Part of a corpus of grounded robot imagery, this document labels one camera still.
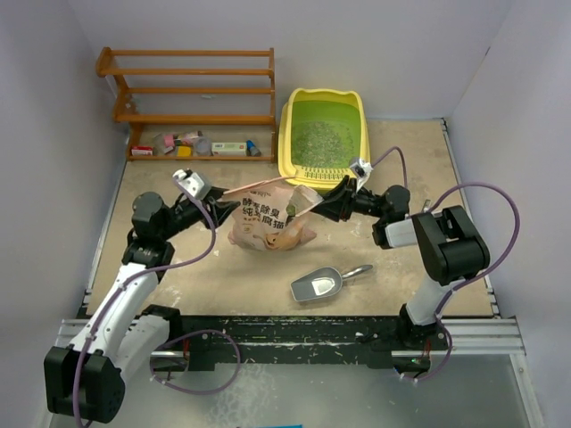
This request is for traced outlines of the metal bag clip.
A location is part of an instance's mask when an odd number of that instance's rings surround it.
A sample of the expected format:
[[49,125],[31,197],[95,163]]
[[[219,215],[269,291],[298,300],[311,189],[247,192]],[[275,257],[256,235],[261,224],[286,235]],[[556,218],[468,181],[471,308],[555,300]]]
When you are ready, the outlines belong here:
[[422,206],[421,212],[422,212],[422,213],[424,213],[424,212],[427,212],[427,211],[429,211],[429,209],[430,209],[430,206],[431,206],[431,201],[430,201],[430,200],[428,200],[428,199],[426,199],[426,200],[424,201],[424,203],[423,203],[423,206]]

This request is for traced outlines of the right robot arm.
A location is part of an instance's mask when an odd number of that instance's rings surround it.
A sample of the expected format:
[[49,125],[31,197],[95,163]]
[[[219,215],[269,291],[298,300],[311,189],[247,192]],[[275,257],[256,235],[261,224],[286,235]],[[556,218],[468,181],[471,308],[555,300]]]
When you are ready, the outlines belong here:
[[490,265],[488,247],[462,206],[411,215],[410,191],[402,185],[375,194],[359,190],[355,178],[344,177],[311,211],[334,222],[347,221],[353,213],[376,218],[372,226],[376,246],[418,247],[425,277],[402,305],[394,333],[407,349],[418,348],[438,331],[438,316],[453,287],[476,278]]

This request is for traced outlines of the pink cat litter bag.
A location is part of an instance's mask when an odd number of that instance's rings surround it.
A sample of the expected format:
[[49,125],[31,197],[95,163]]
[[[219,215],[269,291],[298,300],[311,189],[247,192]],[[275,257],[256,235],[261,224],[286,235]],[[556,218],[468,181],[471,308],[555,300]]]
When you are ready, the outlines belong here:
[[[228,240],[243,249],[289,251],[316,237],[308,222],[311,209],[323,198],[305,185],[290,186],[283,178],[273,178],[227,190],[222,200],[241,202],[232,212]],[[286,214],[289,202],[296,207],[295,217]]]

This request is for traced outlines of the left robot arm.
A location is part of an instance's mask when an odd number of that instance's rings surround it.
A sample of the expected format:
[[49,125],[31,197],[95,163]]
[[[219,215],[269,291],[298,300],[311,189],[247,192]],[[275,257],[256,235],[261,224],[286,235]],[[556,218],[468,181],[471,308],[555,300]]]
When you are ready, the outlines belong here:
[[214,188],[202,200],[183,191],[167,206],[155,192],[133,202],[132,228],[118,274],[97,311],[69,344],[53,346],[44,360],[50,412],[71,416],[77,426],[109,423],[119,412],[127,384],[160,346],[183,341],[180,312],[141,306],[164,274],[176,268],[170,238],[201,222],[216,230],[239,207]]

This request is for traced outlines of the silver metal scoop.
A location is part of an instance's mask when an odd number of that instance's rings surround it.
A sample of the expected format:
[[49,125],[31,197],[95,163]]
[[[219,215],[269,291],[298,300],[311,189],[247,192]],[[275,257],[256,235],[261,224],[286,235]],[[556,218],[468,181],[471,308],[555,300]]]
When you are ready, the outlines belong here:
[[362,265],[342,274],[333,267],[321,267],[291,282],[290,289],[296,302],[325,299],[335,296],[346,280],[364,274],[373,268]]

